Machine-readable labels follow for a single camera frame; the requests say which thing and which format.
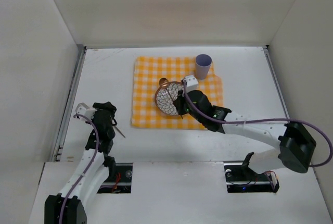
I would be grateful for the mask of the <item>lilac plastic cup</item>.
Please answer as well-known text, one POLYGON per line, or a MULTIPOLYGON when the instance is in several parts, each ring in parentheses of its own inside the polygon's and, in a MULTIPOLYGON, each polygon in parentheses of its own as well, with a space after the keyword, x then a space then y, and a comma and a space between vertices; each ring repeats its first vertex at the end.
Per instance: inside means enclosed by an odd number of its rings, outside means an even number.
POLYGON ((195 77, 204 80, 210 70, 212 58, 206 54, 200 54, 195 58, 195 77))

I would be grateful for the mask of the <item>yellow white checkered cloth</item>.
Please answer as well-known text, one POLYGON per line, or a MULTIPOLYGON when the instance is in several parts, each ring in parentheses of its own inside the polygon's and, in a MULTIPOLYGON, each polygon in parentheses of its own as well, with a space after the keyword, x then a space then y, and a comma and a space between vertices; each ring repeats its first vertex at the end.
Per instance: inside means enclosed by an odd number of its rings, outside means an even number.
POLYGON ((132 126, 148 129, 204 130, 190 115, 170 116, 155 104, 159 80, 180 82, 195 73, 195 57, 138 57, 135 62, 132 126))

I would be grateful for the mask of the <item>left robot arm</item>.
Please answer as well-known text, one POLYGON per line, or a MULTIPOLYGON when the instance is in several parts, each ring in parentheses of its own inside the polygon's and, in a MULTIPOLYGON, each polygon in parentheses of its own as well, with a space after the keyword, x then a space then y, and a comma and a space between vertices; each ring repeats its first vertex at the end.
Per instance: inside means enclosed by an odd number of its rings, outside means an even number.
POLYGON ((47 197, 44 223, 87 223, 88 205, 106 179, 115 173, 116 162, 109 153, 116 135, 116 111, 110 102, 77 105, 74 118, 93 129, 71 178, 56 195, 47 197))

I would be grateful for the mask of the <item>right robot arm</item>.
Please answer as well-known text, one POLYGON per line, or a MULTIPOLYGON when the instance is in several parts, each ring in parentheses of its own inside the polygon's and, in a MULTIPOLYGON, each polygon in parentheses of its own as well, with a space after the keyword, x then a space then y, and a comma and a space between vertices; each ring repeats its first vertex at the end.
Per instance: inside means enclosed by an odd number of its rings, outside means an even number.
POLYGON ((245 171, 257 174, 278 168, 297 173, 308 171, 316 142, 301 123, 286 120, 250 123, 228 108, 212 105, 199 90, 187 94, 179 91, 173 105, 179 115, 191 115, 212 132, 239 135, 271 146, 266 152, 247 154, 242 164, 245 171))

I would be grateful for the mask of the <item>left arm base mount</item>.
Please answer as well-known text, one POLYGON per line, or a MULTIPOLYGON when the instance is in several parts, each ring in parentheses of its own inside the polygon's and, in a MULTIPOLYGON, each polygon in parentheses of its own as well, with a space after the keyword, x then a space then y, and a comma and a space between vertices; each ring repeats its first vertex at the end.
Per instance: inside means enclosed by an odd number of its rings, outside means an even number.
POLYGON ((97 191, 98 194, 129 194, 132 189, 133 164, 116 164, 115 170, 97 191))

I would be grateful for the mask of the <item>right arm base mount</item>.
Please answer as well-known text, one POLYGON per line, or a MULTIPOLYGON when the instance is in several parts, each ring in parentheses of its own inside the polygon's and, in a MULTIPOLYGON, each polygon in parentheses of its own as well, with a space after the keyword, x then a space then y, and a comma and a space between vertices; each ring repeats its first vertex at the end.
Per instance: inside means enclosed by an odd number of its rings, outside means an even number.
POLYGON ((224 163, 228 193, 277 193, 280 184, 274 171, 261 174, 244 170, 241 163, 224 163))

